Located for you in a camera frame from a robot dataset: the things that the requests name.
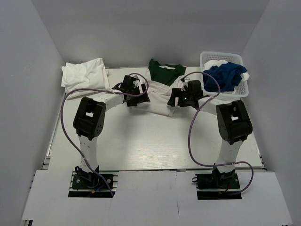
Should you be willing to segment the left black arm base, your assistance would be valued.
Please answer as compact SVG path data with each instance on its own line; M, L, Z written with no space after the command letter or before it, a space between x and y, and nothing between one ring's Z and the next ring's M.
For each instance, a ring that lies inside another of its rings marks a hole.
M109 184L112 193L117 190L118 174L117 172L103 172L102 176ZM88 182L72 172L70 188L68 192L70 198L112 198L112 195L102 179L96 179L95 182Z

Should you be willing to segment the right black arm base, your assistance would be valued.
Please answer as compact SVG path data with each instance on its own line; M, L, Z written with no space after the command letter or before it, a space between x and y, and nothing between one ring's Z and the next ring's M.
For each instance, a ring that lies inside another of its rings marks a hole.
M196 185L198 200L241 200L240 183L237 174L234 178L217 185L211 174L196 174L192 178Z

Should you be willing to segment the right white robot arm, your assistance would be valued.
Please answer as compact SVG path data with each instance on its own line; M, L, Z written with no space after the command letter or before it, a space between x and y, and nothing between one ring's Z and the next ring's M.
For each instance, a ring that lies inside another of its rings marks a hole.
M173 88L167 105L171 107L191 106L197 110L190 124L188 134L190 157L199 166L212 167L211 181L216 187L225 187L234 177L238 151L253 131L253 126L243 101L227 102L217 99L216 96L205 96L203 95L200 81L194 80L187 82L183 88ZM200 111L217 117L218 131L222 138L218 159L211 166L197 162L192 155L192 127Z

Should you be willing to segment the white and green raglan t-shirt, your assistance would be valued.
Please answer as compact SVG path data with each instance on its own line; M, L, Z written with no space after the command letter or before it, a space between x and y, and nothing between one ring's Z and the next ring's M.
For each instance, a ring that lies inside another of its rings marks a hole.
M161 116L172 117L174 108L167 105L173 88L182 88L181 78L185 75L186 67L180 64L169 65L160 64L151 59L145 78L148 80L149 88L147 91L150 102L138 104L135 109L158 114Z

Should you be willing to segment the blue t-shirt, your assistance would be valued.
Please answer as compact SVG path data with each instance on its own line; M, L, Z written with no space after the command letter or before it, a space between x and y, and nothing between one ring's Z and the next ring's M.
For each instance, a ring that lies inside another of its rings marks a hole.
M243 79L241 74L246 73L247 69L242 65L227 62L220 66L213 65L203 72L217 81L221 92L233 92Z

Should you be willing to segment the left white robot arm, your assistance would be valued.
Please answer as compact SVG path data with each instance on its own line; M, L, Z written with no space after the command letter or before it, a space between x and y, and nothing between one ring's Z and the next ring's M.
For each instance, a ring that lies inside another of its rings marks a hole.
M90 188L99 184L99 164L96 159L97 137L104 128L105 113L121 104L126 103L128 107L138 106L141 103L149 103L147 94L148 81L140 83L135 74L126 75L123 81L115 85L112 90L105 90L93 99L83 97L76 112L73 127L80 141L80 166L75 172L83 179Z

